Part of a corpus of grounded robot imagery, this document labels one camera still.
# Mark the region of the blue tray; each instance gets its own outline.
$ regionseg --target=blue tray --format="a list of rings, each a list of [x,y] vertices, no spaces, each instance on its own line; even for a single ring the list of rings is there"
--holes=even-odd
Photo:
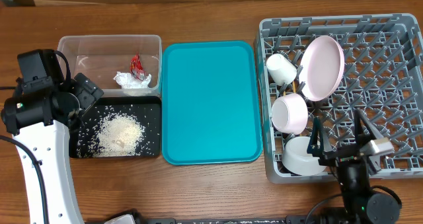
[[[248,162],[262,152],[252,48],[173,44],[163,55],[164,158],[173,165]]]

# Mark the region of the crumpled paper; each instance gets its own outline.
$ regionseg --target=crumpled paper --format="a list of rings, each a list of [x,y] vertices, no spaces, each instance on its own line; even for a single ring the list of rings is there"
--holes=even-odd
[[[151,81],[151,75],[148,75],[143,81],[132,77],[131,73],[117,72],[113,78],[123,89],[146,89]]]

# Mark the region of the red candy wrapper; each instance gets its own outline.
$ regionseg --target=red candy wrapper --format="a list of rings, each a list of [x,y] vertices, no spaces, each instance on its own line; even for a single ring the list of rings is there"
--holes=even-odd
[[[141,66],[141,61],[139,60],[139,54],[137,54],[136,56],[134,56],[134,58],[132,58],[130,71],[133,78],[139,79],[141,81],[145,79],[145,71],[143,67]]]

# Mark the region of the dish rack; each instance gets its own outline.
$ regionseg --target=dish rack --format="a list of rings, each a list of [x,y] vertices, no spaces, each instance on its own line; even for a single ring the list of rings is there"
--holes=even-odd
[[[422,34],[410,14],[297,17],[264,19],[254,41],[262,101],[262,132],[266,175],[273,183],[324,182],[330,171],[298,176],[282,165],[286,142],[272,126],[272,102],[293,92],[292,85],[277,86],[268,75],[266,59],[281,53],[301,71],[301,58],[317,37],[328,35],[344,50],[344,76],[328,98],[311,102],[307,128],[321,118],[334,149],[355,142],[352,111],[362,109],[379,131],[391,140],[395,152],[382,158],[382,171],[372,178],[423,177],[423,61]],[[297,84],[297,93],[304,85]]]

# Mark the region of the wooden table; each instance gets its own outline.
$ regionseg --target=wooden table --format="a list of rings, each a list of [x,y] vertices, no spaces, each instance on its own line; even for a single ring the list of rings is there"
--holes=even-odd
[[[245,40],[262,19],[325,15],[412,13],[423,20],[423,0],[296,0],[27,7],[0,9],[0,86],[20,76],[17,54],[57,48],[62,36],[157,34],[163,48],[177,42]],[[0,102],[12,95],[0,91]],[[0,123],[0,134],[6,135]],[[22,167],[14,146],[0,142],[0,223],[29,223]],[[174,167],[157,159],[72,159],[85,221],[137,208],[146,217],[240,218],[305,214],[339,193],[336,183],[270,183],[264,158],[246,164]],[[421,223],[423,179],[373,180],[403,199],[399,223]],[[340,205],[336,200],[330,205]]]

